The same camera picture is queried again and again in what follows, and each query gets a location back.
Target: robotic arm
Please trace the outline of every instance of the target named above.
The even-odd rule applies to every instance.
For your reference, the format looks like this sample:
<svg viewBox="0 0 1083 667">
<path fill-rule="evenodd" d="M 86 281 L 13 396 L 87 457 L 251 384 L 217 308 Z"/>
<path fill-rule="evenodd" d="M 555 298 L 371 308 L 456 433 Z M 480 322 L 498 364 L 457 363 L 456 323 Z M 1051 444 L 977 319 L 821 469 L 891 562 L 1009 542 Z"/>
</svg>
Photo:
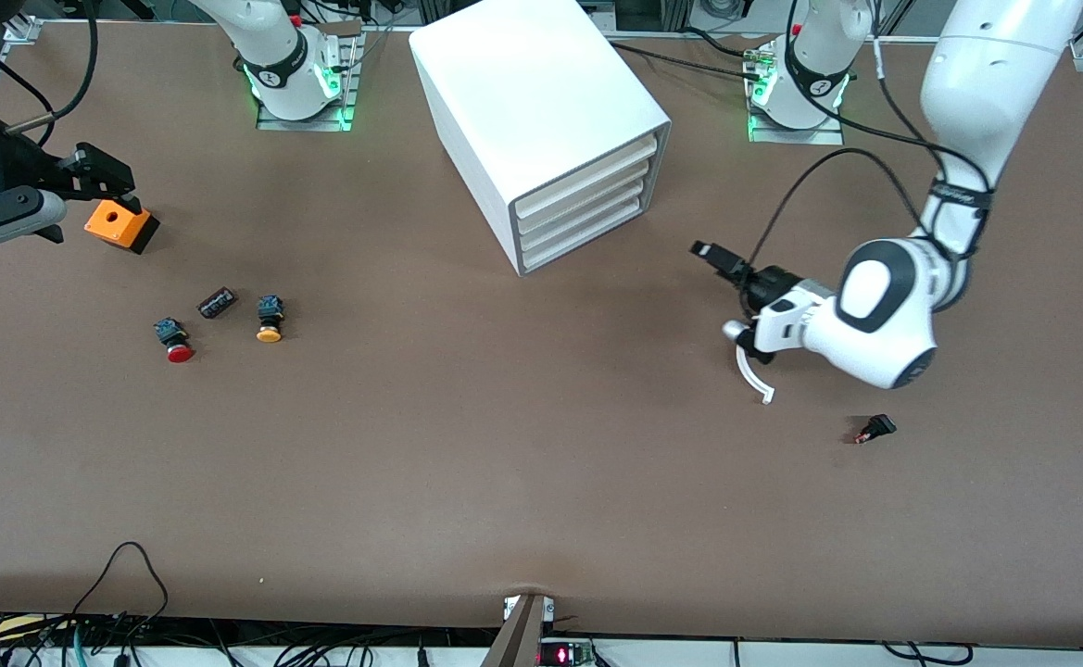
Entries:
<svg viewBox="0 0 1083 667">
<path fill-rule="evenodd" d="M 279 119 L 308 119 L 342 92 L 339 39 L 295 27 L 279 0 L 191 0 L 232 39 L 253 96 Z"/>
<path fill-rule="evenodd" d="M 725 334 L 762 363 L 781 350 L 805 348 L 876 388 L 902 388 L 921 376 L 936 353 L 932 312 L 964 295 L 994 184 L 1082 4 L 958 0 L 921 97 L 936 144 L 970 161 L 940 153 L 921 227 L 856 248 L 836 292 L 781 266 L 754 270 L 730 250 L 697 241 L 690 252 L 730 279 L 758 313 L 753 326 L 731 322 Z M 845 0 L 833 5 L 856 12 Z M 847 16 L 840 23 L 854 22 Z M 791 53 L 798 39 L 786 43 Z"/>
<path fill-rule="evenodd" d="M 0 23 L 23 0 L 0 0 Z M 279 0 L 195 0 L 227 32 L 253 94 L 279 119 L 306 119 L 342 92 L 338 38 L 296 27 Z M 23 123 L 30 128 L 50 115 Z M 113 199 L 133 212 L 129 166 L 91 144 L 55 157 L 0 119 L 0 244 L 35 234 L 60 244 L 67 199 Z"/>
<path fill-rule="evenodd" d="M 766 84 L 753 94 L 753 105 L 793 130 L 820 126 L 825 115 L 804 92 L 836 112 L 849 83 L 849 65 L 870 32 L 866 0 L 811 0 L 808 18 L 792 41 L 784 36 L 772 43 L 774 67 L 767 68 Z"/>
</svg>

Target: white robotic arm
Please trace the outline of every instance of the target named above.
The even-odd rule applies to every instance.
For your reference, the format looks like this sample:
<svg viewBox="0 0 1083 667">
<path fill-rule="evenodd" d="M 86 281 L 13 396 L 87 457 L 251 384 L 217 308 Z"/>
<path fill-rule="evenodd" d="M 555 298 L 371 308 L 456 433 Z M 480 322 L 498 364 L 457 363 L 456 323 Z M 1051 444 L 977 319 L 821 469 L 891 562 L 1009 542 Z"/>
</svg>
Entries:
<svg viewBox="0 0 1083 667">
<path fill-rule="evenodd" d="M 339 42 L 295 27 L 279 0 L 191 0 L 232 39 L 253 94 L 279 119 L 308 119 L 341 94 Z"/>
<path fill-rule="evenodd" d="M 833 4 L 850 11 L 845 0 Z M 994 184 L 1082 4 L 958 1 L 932 52 L 922 105 L 935 143 L 965 159 L 939 154 L 921 227 L 904 239 L 856 248 L 837 292 L 779 266 L 756 271 L 725 248 L 695 244 L 692 252 L 731 279 L 758 313 L 752 329 L 730 325 L 728 337 L 765 363 L 781 350 L 815 351 L 876 388 L 901 388 L 922 375 L 936 351 L 932 312 L 965 291 Z"/>
<path fill-rule="evenodd" d="M 871 32 L 864 0 L 811 0 L 808 17 L 792 38 L 773 42 L 773 63 L 766 84 L 753 94 L 754 106 L 793 130 L 809 130 L 825 120 L 805 93 L 826 109 L 837 110 L 854 55 Z"/>
</svg>

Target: orange block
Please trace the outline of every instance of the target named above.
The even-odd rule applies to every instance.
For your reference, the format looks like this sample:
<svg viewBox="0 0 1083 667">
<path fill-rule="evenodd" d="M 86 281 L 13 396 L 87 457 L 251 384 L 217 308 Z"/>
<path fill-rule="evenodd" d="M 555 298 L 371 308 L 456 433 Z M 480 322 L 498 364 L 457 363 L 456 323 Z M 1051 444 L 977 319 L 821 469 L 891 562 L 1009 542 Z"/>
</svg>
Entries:
<svg viewBox="0 0 1083 667">
<path fill-rule="evenodd" d="M 129 208 L 108 199 L 96 207 L 84 224 L 84 232 L 97 239 L 139 254 L 146 249 L 146 244 L 157 231 L 158 220 L 146 208 L 134 214 Z"/>
</svg>

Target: red emergency stop button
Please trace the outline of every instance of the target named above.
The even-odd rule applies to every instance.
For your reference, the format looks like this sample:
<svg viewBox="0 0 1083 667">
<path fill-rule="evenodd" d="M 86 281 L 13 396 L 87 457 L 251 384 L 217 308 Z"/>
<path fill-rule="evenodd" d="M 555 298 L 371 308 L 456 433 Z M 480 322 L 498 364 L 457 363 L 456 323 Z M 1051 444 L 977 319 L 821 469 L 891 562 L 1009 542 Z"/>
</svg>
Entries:
<svg viewBox="0 0 1083 667">
<path fill-rule="evenodd" d="M 184 363 L 184 361 L 194 357 L 195 351 L 186 345 L 171 345 L 167 348 L 167 359 L 170 363 Z"/>
</svg>

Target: green led light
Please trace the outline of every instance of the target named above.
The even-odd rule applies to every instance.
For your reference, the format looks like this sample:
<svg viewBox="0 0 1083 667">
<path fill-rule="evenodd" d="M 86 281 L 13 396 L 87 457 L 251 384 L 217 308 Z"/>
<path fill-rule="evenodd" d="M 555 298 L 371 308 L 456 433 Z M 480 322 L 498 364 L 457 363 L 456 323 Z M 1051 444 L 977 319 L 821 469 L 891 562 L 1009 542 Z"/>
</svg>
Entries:
<svg viewBox="0 0 1083 667">
<path fill-rule="evenodd" d="M 316 79 L 319 80 L 319 87 L 323 89 L 323 93 L 328 97 L 335 97 L 339 94 L 339 75 L 330 71 L 329 67 L 315 67 Z"/>
</svg>

